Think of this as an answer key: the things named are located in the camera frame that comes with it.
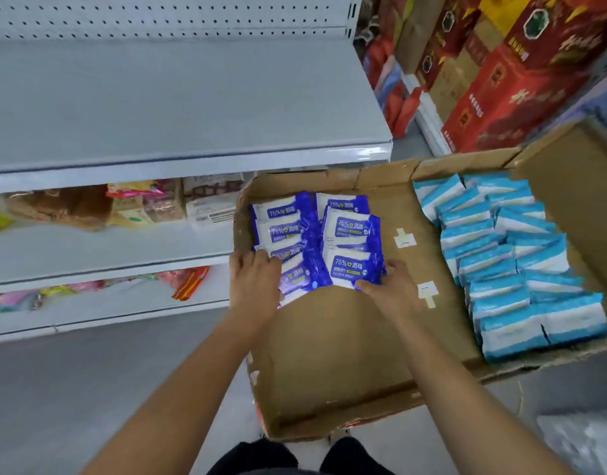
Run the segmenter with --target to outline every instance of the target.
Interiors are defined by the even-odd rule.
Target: floor
[[[0,474],[74,474],[212,330],[221,310],[97,327],[0,344]],[[607,408],[607,353],[493,384],[534,427],[538,414]],[[241,368],[197,458],[204,474],[259,426]],[[457,473],[425,407],[352,432],[398,475]],[[323,442],[291,444],[317,469]]]

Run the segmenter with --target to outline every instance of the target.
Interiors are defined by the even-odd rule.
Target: person's left hand
[[[281,260],[259,250],[244,255],[234,252],[228,264],[231,309],[254,327],[263,327],[277,313]]]

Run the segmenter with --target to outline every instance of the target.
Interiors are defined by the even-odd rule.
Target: open cardboard box
[[[422,213],[411,181],[495,170],[529,180],[548,219],[567,233],[570,266],[586,278],[587,290],[605,293],[607,313],[607,141],[586,123],[559,127],[523,150],[259,176],[239,200],[235,247],[252,247],[248,203],[302,190],[365,194],[380,216],[385,258],[404,260],[417,284],[433,282],[437,289],[435,307],[428,309],[425,301],[419,316],[482,383],[607,350],[606,338],[498,365],[482,358],[464,295],[444,262],[440,232]],[[416,244],[398,247],[399,229],[413,234]],[[366,295],[342,287],[317,289],[280,309],[252,349],[248,370],[267,434],[275,439],[319,438],[423,403],[391,326]]]

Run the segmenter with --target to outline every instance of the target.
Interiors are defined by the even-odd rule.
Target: pegboard
[[[360,0],[0,0],[0,40],[343,35]]]

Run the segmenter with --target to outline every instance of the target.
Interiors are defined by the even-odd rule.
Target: forearm
[[[397,317],[394,325],[409,370],[460,473],[573,473],[420,322]]]
[[[86,474],[187,474],[252,337],[229,311],[87,466]]]

